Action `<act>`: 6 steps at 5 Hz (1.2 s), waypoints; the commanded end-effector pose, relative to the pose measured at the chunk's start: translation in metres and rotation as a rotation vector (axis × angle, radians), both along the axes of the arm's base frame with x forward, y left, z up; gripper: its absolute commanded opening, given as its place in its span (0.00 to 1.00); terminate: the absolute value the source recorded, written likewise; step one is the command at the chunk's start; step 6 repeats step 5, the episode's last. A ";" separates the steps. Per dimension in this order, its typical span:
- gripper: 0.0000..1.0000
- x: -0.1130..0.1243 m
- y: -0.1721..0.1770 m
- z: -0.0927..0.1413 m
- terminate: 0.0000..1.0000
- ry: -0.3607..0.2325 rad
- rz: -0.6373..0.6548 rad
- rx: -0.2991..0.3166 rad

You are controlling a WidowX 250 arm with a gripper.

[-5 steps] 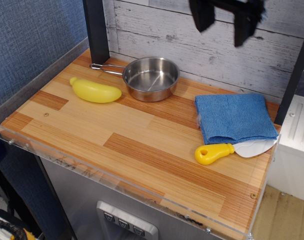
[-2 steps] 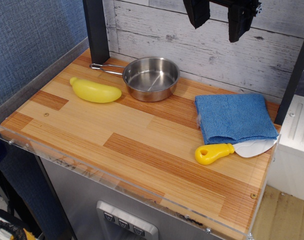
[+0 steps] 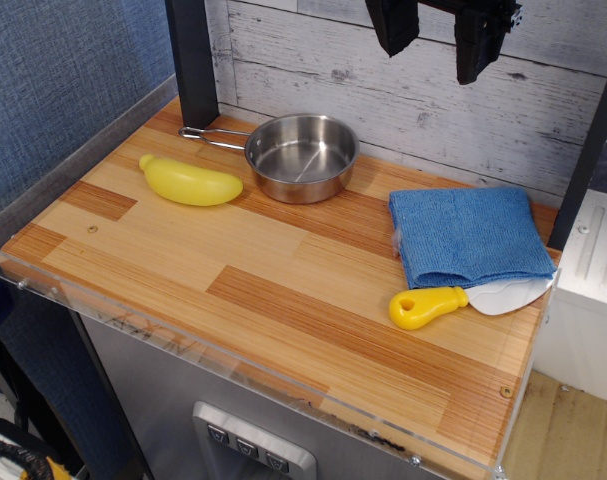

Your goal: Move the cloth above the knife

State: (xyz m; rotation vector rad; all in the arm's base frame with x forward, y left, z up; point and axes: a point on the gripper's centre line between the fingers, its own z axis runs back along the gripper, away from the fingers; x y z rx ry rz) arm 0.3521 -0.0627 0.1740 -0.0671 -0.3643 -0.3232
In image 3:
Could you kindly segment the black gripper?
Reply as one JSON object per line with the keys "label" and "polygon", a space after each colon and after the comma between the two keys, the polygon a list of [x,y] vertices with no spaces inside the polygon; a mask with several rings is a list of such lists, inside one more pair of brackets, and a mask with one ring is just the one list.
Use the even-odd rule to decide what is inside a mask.
{"label": "black gripper", "polygon": [[419,36],[418,3],[455,15],[457,81],[474,83],[495,62],[505,33],[523,20],[523,6],[514,0],[366,0],[377,39],[389,57]]}

